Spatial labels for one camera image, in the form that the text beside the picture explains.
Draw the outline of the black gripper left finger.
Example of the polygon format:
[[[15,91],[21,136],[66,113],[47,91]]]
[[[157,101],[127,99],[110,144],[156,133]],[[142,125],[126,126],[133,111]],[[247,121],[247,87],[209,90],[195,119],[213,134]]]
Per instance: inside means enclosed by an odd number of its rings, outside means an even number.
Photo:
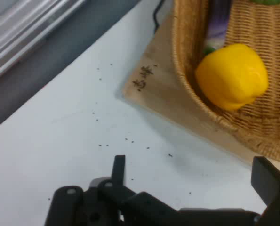
[[[125,210],[124,202],[135,193],[124,186],[124,155],[114,158],[109,178],[96,178],[87,191],[64,186],[53,195],[47,226],[134,226],[136,217]]]

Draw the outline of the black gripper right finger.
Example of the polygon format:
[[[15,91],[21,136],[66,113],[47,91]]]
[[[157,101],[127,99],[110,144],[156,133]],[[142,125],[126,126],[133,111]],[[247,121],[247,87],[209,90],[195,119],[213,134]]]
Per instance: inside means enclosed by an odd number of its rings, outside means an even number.
[[[266,205],[257,226],[280,226],[280,171],[265,157],[254,157],[251,185]]]

